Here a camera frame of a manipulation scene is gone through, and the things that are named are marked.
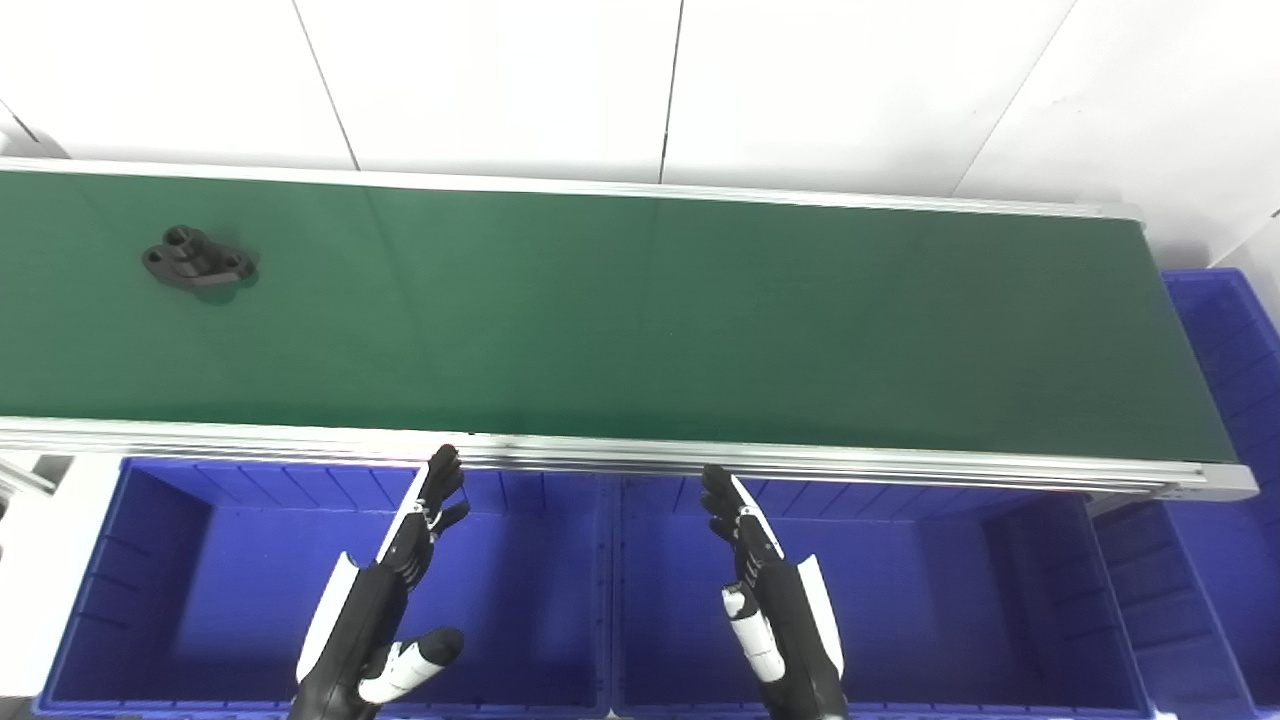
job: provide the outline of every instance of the green conveyor belt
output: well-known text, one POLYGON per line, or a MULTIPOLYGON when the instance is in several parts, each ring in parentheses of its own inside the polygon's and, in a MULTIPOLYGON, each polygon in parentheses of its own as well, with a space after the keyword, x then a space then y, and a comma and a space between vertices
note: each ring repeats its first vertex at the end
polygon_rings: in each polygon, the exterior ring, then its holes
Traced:
POLYGON ((1234 460, 1129 220, 4 172, 0 247, 0 415, 1234 460))

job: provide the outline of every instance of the white tile wall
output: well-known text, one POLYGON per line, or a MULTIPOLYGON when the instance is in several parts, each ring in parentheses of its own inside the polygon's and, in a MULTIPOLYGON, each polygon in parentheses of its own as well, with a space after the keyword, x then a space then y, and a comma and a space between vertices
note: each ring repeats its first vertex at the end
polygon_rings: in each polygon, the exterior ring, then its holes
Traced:
POLYGON ((686 0, 664 179, 946 196, 1071 0, 686 0))
POLYGON ((72 158, 352 167, 289 0, 4 3, 0 99, 72 158))
POLYGON ((1139 205, 1204 266, 1280 208, 1280 4, 1079 0, 956 195, 1139 205))
POLYGON ((300 0, 360 167, 657 182, 680 0, 300 0))
POLYGON ((45 142, 0 111, 0 152, 1120 200, 1204 265, 1280 208, 1276 27, 1257 0, 9 1, 0 100, 45 142))

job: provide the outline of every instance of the black mechanical part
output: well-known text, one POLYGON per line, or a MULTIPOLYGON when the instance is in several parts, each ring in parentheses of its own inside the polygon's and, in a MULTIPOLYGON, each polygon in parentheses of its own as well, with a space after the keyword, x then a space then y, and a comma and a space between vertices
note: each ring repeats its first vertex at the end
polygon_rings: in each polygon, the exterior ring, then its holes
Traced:
POLYGON ((257 269, 243 250, 187 225, 166 229, 160 245, 142 254, 142 265, 160 281, 188 290, 241 282, 257 269))
POLYGON ((415 514, 404 518, 387 547, 387 555, 378 564, 399 575, 407 589, 413 589, 431 564, 433 555, 435 547, 431 544, 431 532, 426 528, 426 518, 415 514))
POLYGON ((415 642, 422 660, 442 667, 462 655, 462 630, 457 628, 436 628, 415 642))
POLYGON ((442 445, 428 460, 426 468, 426 482, 422 483, 417 498, 422 503, 422 510, 434 518, 444 501, 462 487, 462 459, 458 457, 458 448, 442 445))

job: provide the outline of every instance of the robot finger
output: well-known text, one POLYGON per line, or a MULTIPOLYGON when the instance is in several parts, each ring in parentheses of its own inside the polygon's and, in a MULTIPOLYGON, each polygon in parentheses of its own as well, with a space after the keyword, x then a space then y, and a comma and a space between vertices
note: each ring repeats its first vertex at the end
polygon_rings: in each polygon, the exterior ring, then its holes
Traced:
POLYGON ((741 486, 733 482, 733 475, 719 465, 703 468, 703 489, 704 495, 717 498, 719 506, 732 509, 727 515, 730 518, 737 515, 739 509, 750 502, 750 496, 744 497, 745 493, 741 492, 741 486))
POLYGON ((737 511, 741 507, 740 505, 727 501, 722 496, 714 495, 709 491, 703 491, 701 495, 698 496, 698 502, 714 518, 719 518, 731 525, 737 523, 737 511))
POLYGON ((721 591, 724 614, 742 646, 742 653, 751 664, 751 671, 762 683, 776 683, 786 675, 787 664, 778 651, 769 620, 760 612, 751 588, 742 583, 724 585, 721 591))
POLYGON ((462 632, 436 628, 408 643, 374 651, 357 692, 371 705, 401 698, 448 667, 462 653, 462 632))
POLYGON ((724 542, 733 544, 737 542, 737 523, 732 520, 726 520, 724 518, 712 518, 710 520, 712 532, 719 536, 724 542))
POLYGON ((440 537, 442 534, 444 534, 444 530, 452 528, 454 524, 457 524, 458 520, 466 518, 467 512, 470 511, 471 511, 471 503, 465 500, 462 502, 457 502, 445 507, 444 510, 440 511, 440 515, 439 518, 435 519, 435 523, 431 524, 431 534, 435 537, 440 537))
POLYGON ((452 445, 442 445, 428 461, 426 483, 420 500, 428 512, 434 512, 444 505, 451 495, 462 487, 462 460, 452 445))

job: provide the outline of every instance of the blue plastic bin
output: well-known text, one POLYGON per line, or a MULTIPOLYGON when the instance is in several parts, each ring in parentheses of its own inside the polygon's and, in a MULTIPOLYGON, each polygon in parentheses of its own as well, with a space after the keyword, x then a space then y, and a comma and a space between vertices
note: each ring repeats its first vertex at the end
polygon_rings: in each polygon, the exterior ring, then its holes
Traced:
MULTIPOLYGON (((134 460, 36 707, 279 717, 337 555, 367 561, 404 469, 134 460)), ((462 628, 457 666, 388 717, 763 716, 719 607, 728 548, 696 478, 468 473, 406 632, 462 628)), ((1083 501, 753 483, 818 552, 856 717, 1148 714, 1083 501)))
MULTIPOLYGON (((817 553, 860 717, 1148 714, 1080 498, 1025 491, 746 483, 792 560, 817 553)), ((617 712, 762 716, 698 478, 623 482, 617 712)))
POLYGON ((1165 281, 1262 492, 1126 507, 1098 519, 1098 534, 1156 705, 1184 720, 1277 716, 1280 340, 1238 270, 1165 281))
MULTIPOLYGON (((376 553, 408 469, 136 460, 37 710, 273 717, 338 553, 376 553)), ((456 625, 447 679, 397 717, 602 716, 608 493, 593 475, 472 471, 403 626, 456 625)))

